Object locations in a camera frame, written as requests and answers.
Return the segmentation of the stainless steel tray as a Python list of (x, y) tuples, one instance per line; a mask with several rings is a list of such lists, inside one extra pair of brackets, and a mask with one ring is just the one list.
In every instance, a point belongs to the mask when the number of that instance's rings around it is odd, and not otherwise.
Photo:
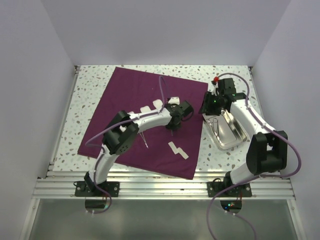
[[(247, 133), (228, 111), (222, 110), (220, 115), (202, 114), (202, 117), (210, 138), (220, 150), (235, 148), (248, 140)], [(219, 121), (219, 137), (214, 135), (209, 126), (210, 118), (217, 118)]]

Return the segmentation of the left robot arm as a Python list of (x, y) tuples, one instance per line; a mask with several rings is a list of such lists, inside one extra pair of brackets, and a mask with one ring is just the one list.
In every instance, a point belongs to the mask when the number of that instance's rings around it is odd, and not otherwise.
[(182, 122), (189, 120), (193, 115), (194, 108), (186, 100), (180, 104), (162, 104), (160, 108), (141, 113), (128, 113), (124, 110), (118, 112), (102, 132), (85, 144), (92, 147), (91, 142), (102, 136), (100, 153), (94, 167), (84, 176), (87, 192), (96, 197), (105, 191), (104, 183), (111, 167), (120, 155), (132, 147), (138, 135), (156, 127), (177, 130)]

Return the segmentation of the steel tweezers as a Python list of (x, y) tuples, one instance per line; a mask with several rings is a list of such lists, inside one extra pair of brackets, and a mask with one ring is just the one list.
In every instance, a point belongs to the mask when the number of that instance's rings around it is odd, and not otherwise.
[(216, 117), (212, 118), (212, 120), (211, 120), (211, 128), (212, 128), (214, 135), (216, 137), (219, 137), (220, 136), (220, 126), (219, 126), (219, 120)]

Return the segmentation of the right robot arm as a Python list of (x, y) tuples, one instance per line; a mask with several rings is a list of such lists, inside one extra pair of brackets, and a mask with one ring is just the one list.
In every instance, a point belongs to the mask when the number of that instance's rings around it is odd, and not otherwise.
[(235, 196), (241, 185), (255, 176), (274, 173), (287, 166), (288, 136), (285, 131), (277, 131), (270, 126), (252, 107), (249, 94), (237, 92), (232, 78), (215, 77), (214, 91), (204, 94), (199, 113), (218, 140), (219, 122), (222, 116), (232, 132), (242, 129), (250, 144), (244, 163), (225, 174), (223, 192)]

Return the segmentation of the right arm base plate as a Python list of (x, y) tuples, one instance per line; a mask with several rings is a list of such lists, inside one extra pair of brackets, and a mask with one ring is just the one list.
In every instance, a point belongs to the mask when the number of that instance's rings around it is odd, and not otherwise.
[(249, 183), (242, 185), (232, 185), (227, 180), (221, 178), (215, 178), (214, 180), (206, 183), (206, 189), (208, 197), (213, 198), (214, 196), (221, 198), (238, 198), (252, 197), (252, 189)]

